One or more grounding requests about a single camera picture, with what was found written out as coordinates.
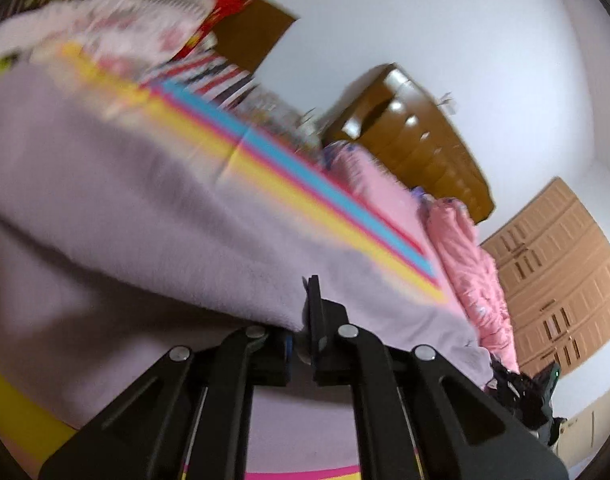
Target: purple fabric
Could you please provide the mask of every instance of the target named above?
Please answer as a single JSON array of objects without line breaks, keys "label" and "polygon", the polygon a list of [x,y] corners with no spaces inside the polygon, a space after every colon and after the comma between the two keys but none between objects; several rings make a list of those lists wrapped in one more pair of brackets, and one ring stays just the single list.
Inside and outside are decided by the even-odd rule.
[{"label": "purple fabric", "polygon": [[[249,320],[301,329],[311,274],[386,344],[431,344],[491,378],[466,320],[410,304],[366,258],[200,182],[38,67],[0,76],[0,373],[54,416],[81,426],[175,344],[213,346]],[[255,397],[249,471],[357,463],[347,391],[303,368]]]}]

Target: pink clothing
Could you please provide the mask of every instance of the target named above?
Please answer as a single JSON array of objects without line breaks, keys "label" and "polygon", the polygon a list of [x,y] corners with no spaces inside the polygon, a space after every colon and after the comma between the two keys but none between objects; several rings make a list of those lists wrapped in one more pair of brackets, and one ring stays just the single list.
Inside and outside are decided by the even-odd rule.
[{"label": "pink clothing", "polygon": [[436,200],[429,206],[426,229],[457,297],[479,330],[481,346],[518,372],[514,332],[496,265],[479,247],[466,206],[453,198]]},{"label": "pink clothing", "polygon": [[417,196],[403,186],[365,148],[358,144],[328,146],[332,153],[331,176],[373,208],[393,227],[411,237],[423,251],[434,271],[438,285],[445,294],[445,303],[439,305],[455,316],[464,318],[461,303],[456,298],[445,275],[441,260],[427,238],[421,221],[421,203]]}]

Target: red and white striped cloth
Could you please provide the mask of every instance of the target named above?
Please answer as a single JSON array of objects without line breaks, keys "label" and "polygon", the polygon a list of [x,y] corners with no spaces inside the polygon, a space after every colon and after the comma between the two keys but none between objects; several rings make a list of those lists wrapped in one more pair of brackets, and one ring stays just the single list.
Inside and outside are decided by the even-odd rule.
[{"label": "red and white striped cloth", "polygon": [[258,85],[247,70],[213,50],[158,66],[147,72],[140,83],[152,86],[165,81],[185,86],[219,108],[232,107]]}]

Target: pink pillow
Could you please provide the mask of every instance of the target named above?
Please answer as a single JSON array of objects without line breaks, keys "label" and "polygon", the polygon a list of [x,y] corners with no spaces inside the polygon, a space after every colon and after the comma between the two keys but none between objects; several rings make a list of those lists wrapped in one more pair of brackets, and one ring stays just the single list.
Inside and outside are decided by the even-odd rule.
[{"label": "pink pillow", "polygon": [[373,207],[403,234],[421,247],[429,260],[446,303],[440,305],[459,317],[466,317],[456,298],[434,246],[421,221],[420,199],[412,195],[378,160],[358,144],[334,143],[326,147],[329,173],[344,187]]}]

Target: headboard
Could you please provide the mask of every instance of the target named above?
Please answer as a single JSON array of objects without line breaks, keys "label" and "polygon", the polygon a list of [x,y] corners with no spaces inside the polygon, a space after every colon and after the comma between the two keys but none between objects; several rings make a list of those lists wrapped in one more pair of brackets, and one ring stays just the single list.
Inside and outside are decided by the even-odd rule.
[{"label": "headboard", "polygon": [[266,0],[252,0],[241,12],[214,26],[219,40],[215,49],[231,62],[255,72],[295,20]]},{"label": "headboard", "polygon": [[323,132],[323,143],[359,142],[403,184],[437,198],[456,197],[472,219],[494,210],[485,178],[450,121],[396,64],[376,79]]}]

